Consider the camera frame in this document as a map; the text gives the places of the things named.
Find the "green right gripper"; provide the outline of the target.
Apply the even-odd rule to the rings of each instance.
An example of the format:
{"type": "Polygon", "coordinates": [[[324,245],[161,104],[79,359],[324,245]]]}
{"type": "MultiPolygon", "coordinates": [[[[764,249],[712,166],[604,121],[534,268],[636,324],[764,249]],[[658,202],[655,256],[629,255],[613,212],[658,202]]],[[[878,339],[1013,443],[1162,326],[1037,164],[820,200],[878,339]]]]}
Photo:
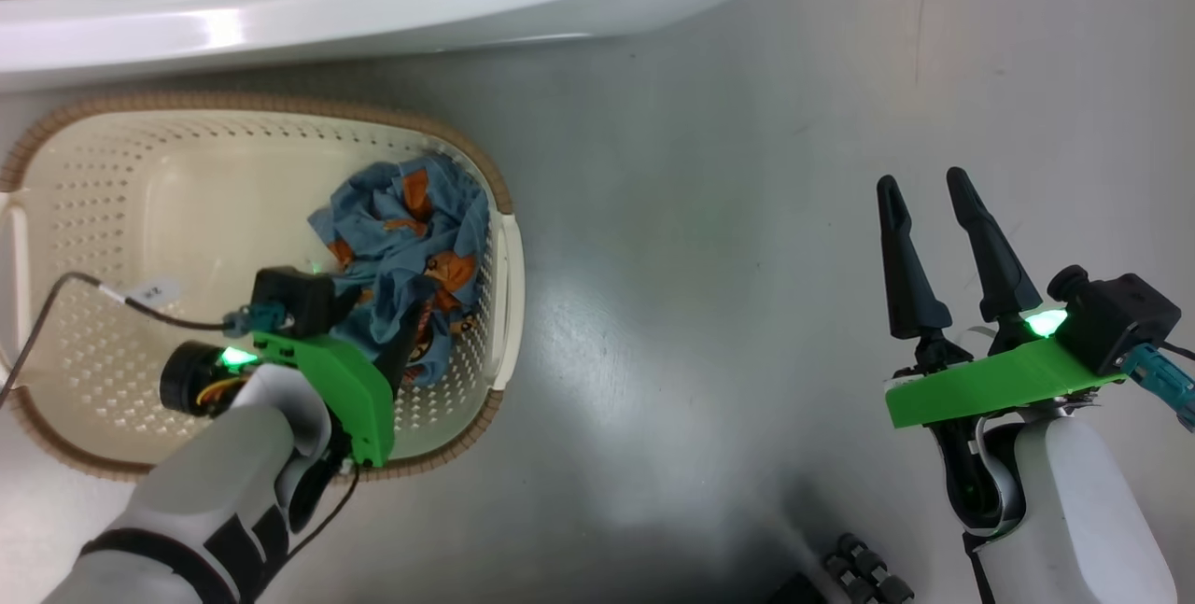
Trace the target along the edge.
{"type": "MultiPolygon", "coordinates": [[[[952,213],[968,234],[987,323],[1019,317],[1043,299],[1021,264],[1006,234],[962,167],[946,172],[952,213]]],[[[878,182],[880,255],[891,337],[912,340],[952,325],[946,305],[934,295],[912,240],[912,218],[891,175],[878,182]]],[[[1030,341],[997,356],[979,358],[927,377],[885,383],[885,404],[895,428],[934,425],[952,417],[991,415],[1122,382],[1126,376],[1093,376],[1055,340],[1067,315],[1037,312],[1027,318],[1030,341]]]]}

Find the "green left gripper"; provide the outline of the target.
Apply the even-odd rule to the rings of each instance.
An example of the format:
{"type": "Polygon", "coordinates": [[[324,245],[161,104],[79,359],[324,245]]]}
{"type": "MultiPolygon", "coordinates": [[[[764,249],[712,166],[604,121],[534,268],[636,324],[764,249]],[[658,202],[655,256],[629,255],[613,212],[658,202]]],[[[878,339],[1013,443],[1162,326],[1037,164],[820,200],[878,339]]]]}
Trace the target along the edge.
{"type": "Polygon", "coordinates": [[[338,426],[349,443],[347,454],[363,468],[379,468],[394,447],[396,393],[423,315],[424,303],[411,301],[373,364],[329,335],[252,332],[247,344],[232,347],[184,342],[163,366],[159,399],[163,408],[197,417],[272,401],[304,421],[296,429],[304,454],[320,454],[331,443],[326,429],[338,426]]]}

